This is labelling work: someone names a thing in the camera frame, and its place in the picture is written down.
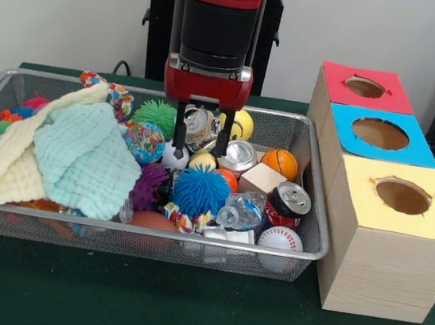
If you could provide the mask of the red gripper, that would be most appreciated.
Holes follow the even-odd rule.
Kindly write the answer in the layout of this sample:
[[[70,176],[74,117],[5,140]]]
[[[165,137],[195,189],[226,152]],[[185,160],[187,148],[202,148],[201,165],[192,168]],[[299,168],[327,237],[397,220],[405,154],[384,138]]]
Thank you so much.
[[[205,71],[189,65],[178,53],[169,55],[165,62],[165,94],[173,101],[179,101],[173,135],[173,155],[183,157],[186,136],[184,113],[191,101],[215,104],[223,110],[219,123],[221,130],[216,138],[215,154],[226,155],[231,139],[231,129],[235,120],[235,111],[243,109],[251,91],[253,70],[245,66],[238,72]]]

